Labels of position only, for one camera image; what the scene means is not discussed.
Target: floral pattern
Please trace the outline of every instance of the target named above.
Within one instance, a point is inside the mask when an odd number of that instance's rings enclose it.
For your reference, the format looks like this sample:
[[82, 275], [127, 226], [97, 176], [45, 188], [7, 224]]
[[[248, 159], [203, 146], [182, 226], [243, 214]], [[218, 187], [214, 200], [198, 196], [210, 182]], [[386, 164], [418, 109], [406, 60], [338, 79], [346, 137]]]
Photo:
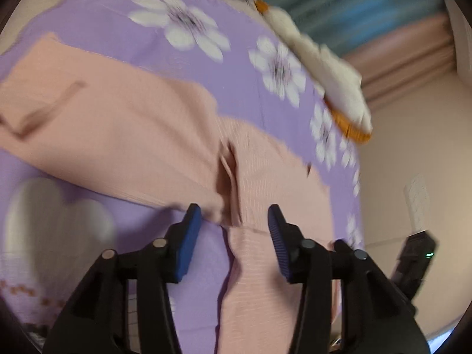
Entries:
[[305, 91], [306, 76], [301, 71], [297, 58], [282, 44], [277, 48], [267, 37], [259, 37], [258, 50], [249, 50], [249, 59], [254, 67], [263, 74], [266, 89], [277, 94], [281, 100], [285, 97], [292, 106], [300, 106], [300, 93]]
[[145, 9], [131, 12], [128, 17], [145, 27], [165, 28], [167, 41], [181, 51], [195, 43], [212, 60], [223, 61], [223, 52], [231, 49], [230, 41], [218, 31], [213, 18], [201, 9], [182, 0], [133, 0]]
[[348, 235], [348, 245], [353, 249], [362, 248], [362, 233], [356, 225], [355, 216], [348, 215], [348, 225], [346, 226], [346, 233]]
[[360, 183], [359, 183], [359, 169], [357, 169], [354, 173], [354, 177], [353, 177], [353, 193], [354, 193], [354, 197], [357, 197], [357, 195], [359, 194], [359, 191], [360, 191]]
[[348, 141], [345, 137], [341, 137], [341, 142], [339, 143], [339, 150], [343, 152], [343, 157], [341, 157], [341, 165], [343, 168], [347, 168], [349, 165], [351, 168], [356, 164], [355, 157], [355, 148], [352, 142]]
[[171, 296], [169, 296], [169, 304], [171, 305], [172, 317], [174, 317], [176, 312], [176, 302], [175, 299]]
[[325, 95], [325, 89], [320, 85], [317, 80], [313, 80], [313, 93], [320, 96], [321, 98]]
[[336, 133], [333, 118], [327, 108], [322, 110], [320, 104], [315, 105], [314, 115], [310, 121], [312, 136], [316, 141], [315, 153], [319, 162], [325, 162], [327, 170], [336, 163]]

